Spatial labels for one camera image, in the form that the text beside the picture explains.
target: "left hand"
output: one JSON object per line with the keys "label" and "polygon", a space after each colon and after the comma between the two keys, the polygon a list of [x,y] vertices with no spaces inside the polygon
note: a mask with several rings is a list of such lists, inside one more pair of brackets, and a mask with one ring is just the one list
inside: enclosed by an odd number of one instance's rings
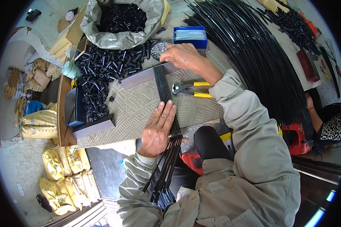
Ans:
{"label": "left hand", "polygon": [[165,108],[164,102],[160,102],[158,108],[153,111],[141,134],[142,145],[139,150],[140,155],[154,158],[166,149],[169,141],[169,131],[173,124],[174,117],[176,116],[176,112],[177,108],[176,105],[173,105],[172,100],[167,102]]}

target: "wrist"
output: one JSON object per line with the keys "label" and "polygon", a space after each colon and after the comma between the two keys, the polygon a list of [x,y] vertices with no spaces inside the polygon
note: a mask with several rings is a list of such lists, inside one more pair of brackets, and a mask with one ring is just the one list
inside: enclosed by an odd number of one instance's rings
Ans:
{"label": "wrist", "polygon": [[148,157],[148,158],[155,158],[157,156],[157,155],[149,153],[148,149],[146,149],[143,145],[140,147],[138,153],[141,156]]}
{"label": "wrist", "polygon": [[200,63],[200,67],[197,71],[193,71],[195,74],[200,75],[211,86],[214,86],[224,76],[216,66],[207,58],[203,58]]}

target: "black trousers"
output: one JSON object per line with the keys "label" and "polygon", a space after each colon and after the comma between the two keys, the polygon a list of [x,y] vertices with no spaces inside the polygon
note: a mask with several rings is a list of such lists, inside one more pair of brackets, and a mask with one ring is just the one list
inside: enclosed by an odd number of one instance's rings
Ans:
{"label": "black trousers", "polygon": [[[200,154],[202,160],[212,158],[226,158],[233,161],[231,152],[226,148],[222,139],[213,127],[202,126],[194,134],[195,147]],[[159,168],[162,169],[164,159],[159,164]],[[170,183],[170,191],[175,197],[179,188],[186,187],[195,189],[196,181],[200,177],[198,173],[189,168],[181,159],[177,156],[176,164],[174,166],[174,172],[172,181]]]}

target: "small yellow tool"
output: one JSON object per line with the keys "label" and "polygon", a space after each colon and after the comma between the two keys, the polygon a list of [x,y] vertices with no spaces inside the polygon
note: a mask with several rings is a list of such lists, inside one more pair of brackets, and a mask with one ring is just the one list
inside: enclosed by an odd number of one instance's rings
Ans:
{"label": "small yellow tool", "polygon": [[186,90],[186,88],[197,87],[197,86],[210,86],[210,84],[205,81],[194,82],[194,83],[189,83],[189,84],[178,84],[178,85],[173,84],[172,91],[174,94],[180,93],[180,94],[187,94],[187,95],[195,96],[195,97],[212,98],[212,96],[209,93],[190,92]]}
{"label": "small yellow tool", "polygon": [[325,75],[325,77],[328,79],[328,75],[327,75],[326,70],[324,70],[322,67],[321,67],[321,70],[322,70],[323,74]]}

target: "jacket pocket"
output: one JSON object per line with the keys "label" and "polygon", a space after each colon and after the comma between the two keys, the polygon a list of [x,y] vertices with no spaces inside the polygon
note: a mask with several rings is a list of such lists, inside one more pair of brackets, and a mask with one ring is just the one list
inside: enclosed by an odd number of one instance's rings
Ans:
{"label": "jacket pocket", "polygon": [[163,219],[165,219],[168,216],[179,214],[179,210],[181,207],[179,206],[179,203],[174,203],[168,207],[166,211],[163,213]]}
{"label": "jacket pocket", "polygon": [[231,221],[233,227],[244,227],[244,226],[253,226],[253,227],[261,227],[264,226],[259,218],[251,211],[247,210],[244,213],[240,214],[236,218]]}
{"label": "jacket pocket", "polygon": [[208,187],[210,188],[211,194],[218,193],[220,191],[232,188],[232,186],[234,186],[235,184],[235,180],[236,180],[235,177],[230,176],[222,180],[209,183]]}

